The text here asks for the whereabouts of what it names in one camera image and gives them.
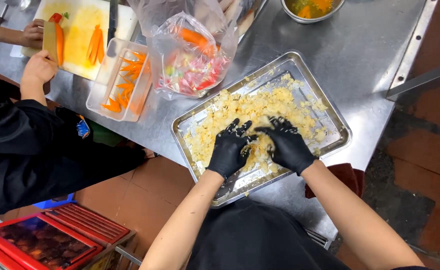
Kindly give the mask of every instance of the metal tray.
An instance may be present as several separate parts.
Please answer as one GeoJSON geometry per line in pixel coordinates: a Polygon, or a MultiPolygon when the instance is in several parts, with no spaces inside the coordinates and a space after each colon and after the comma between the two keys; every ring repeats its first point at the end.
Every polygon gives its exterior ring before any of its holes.
{"type": "MultiPolygon", "coordinates": [[[[326,130],[331,133],[329,133],[321,143],[311,145],[310,148],[320,148],[320,159],[323,159],[347,147],[352,140],[352,131],[331,101],[328,93],[320,88],[305,63],[305,57],[299,51],[288,50],[279,54],[273,61],[261,66],[246,77],[242,76],[225,89],[230,93],[240,93],[241,95],[258,91],[260,87],[262,87],[263,90],[271,90],[275,85],[279,85],[281,76],[287,73],[289,73],[293,79],[303,82],[303,86],[300,87],[300,89],[292,91],[295,102],[322,99],[323,104],[327,107],[324,112],[311,110],[311,115],[314,118],[318,118],[315,128],[325,126],[326,130]]],[[[198,181],[201,173],[198,166],[192,166],[194,162],[184,135],[187,133],[188,127],[193,121],[200,124],[203,119],[206,118],[207,114],[205,109],[213,104],[213,98],[217,95],[218,93],[211,95],[202,103],[195,105],[185,114],[175,119],[171,126],[171,132],[175,138],[175,142],[181,150],[183,159],[195,182],[198,181]]],[[[217,195],[212,201],[211,208],[223,207],[292,173],[293,172],[289,169],[281,167],[279,167],[278,172],[275,173],[269,171],[269,173],[265,174],[258,168],[254,168],[248,172],[238,173],[230,177],[226,185],[218,190],[217,195]]]]}

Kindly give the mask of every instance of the gloved hand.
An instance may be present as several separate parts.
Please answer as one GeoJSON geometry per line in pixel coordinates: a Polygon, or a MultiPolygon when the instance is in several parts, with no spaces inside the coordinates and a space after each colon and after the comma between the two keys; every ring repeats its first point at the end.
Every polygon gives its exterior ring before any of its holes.
{"type": "Polygon", "coordinates": [[[298,129],[289,120],[279,117],[268,117],[274,129],[270,127],[257,127],[255,131],[267,134],[275,144],[272,151],[271,145],[267,150],[272,161],[278,165],[288,168],[300,175],[303,170],[312,165],[318,159],[307,147],[298,129]]]}
{"type": "Polygon", "coordinates": [[[225,180],[245,166],[252,148],[243,148],[258,138],[257,135],[241,137],[252,125],[252,121],[249,120],[235,129],[239,122],[240,120],[236,118],[225,130],[217,134],[210,164],[206,167],[208,170],[219,173],[225,180]]]}

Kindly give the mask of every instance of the stainless steel bowl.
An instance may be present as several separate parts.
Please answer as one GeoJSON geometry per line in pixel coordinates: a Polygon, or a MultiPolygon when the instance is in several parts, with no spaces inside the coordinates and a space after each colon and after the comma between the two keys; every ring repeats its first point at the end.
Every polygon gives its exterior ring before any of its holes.
{"type": "Polygon", "coordinates": [[[302,18],[299,17],[295,14],[293,14],[288,8],[287,8],[287,4],[285,3],[285,0],[281,0],[281,4],[283,6],[283,10],[296,22],[299,22],[301,24],[312,24],[312,23],[316,23],[319,21],[323,21],[327,18],[330,18],[331,16],[333,16],[336,12],[338,12],[338,10],[343,6],[343,4],[345,3],[345,0],[333,0],[332,1],[332,10],[321,17],[318,18],[313,18],[313,19],[306,19],[306,18],[302,18]]]}

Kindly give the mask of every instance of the white cutting board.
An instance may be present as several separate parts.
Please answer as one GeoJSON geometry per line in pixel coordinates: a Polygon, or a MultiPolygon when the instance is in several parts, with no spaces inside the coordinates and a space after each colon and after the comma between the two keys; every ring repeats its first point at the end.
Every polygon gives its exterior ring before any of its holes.
{"type": "MultiPolygon", "coordinates": [[[[90,65],[87,50],[95,26],[100,24],[103,32],[103,50],[107,54],[107,35],[110,3],[103,0],[42,0],[35,19],[48,21],[54,13],[68,12],[69,19],[63,18],[63,64],[61,69],[95,80],[100,64],[90,65]]],[[[137,17],[132,8],[118,5],[117,31],[115,37],[122,40],[132,38],[137,17]]],[[[22,47],[22,54],[31,57],[39,50],[22,47]]]]}

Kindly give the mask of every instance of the clear plastic container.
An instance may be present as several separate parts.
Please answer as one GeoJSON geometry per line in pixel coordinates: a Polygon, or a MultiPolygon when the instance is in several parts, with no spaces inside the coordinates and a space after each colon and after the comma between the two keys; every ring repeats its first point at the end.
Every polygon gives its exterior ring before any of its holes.
{"type": "Polygon", "coordinates": [[[97,78],[86,99],[86,108],[116,121],[136,122],[142,113],[152,84],[150,60],[147,52],[147,46],[115,37],[112,38],[100,65],[97,78]],[[126,108],[120,106],[120,112],[108,110],[102,104],[109,104],[109,97],[117,100],[116,93],[119,88],[116,85],[125,83],[120,75],[125,76],[127,71],[120,71],[120,69],[128,64],[122,58],[130,61],[138,60],[132,52],[145,54],[146,58],[138,78],[133,82],[134,88],[130,100],[126,108]]]}

